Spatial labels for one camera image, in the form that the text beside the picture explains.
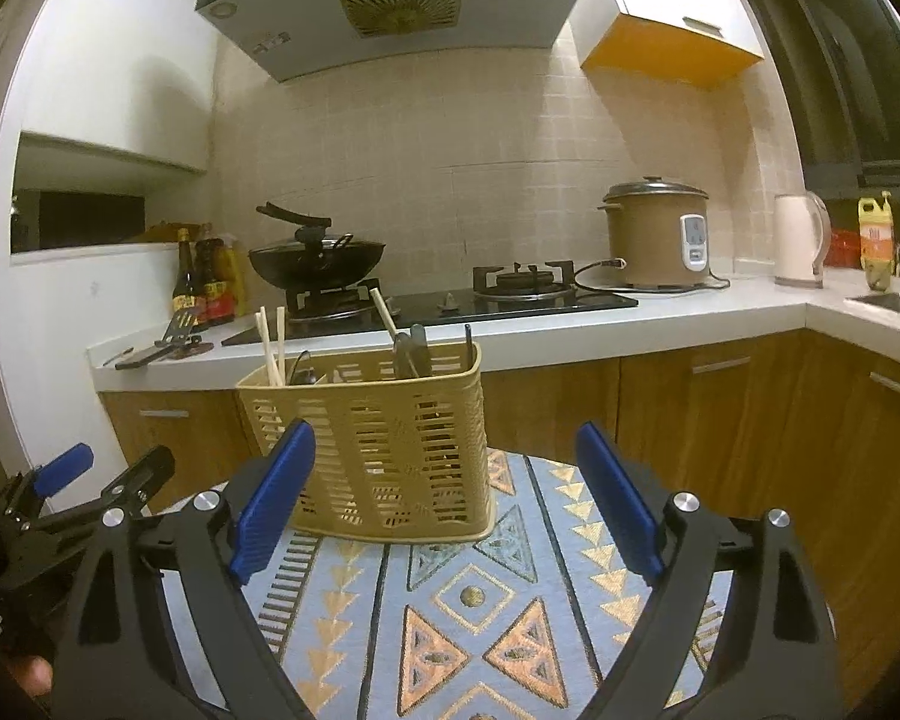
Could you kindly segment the person's left hand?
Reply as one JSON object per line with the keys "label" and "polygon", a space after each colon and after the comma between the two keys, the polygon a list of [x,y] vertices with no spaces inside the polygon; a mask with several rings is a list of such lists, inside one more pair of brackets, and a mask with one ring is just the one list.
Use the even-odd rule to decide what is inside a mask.
{"label": "person's left hand", "polygon": [[7,671],[30,697],[41,697],[52,692],[53,667],[43,656],[18,656],[7,661]]}

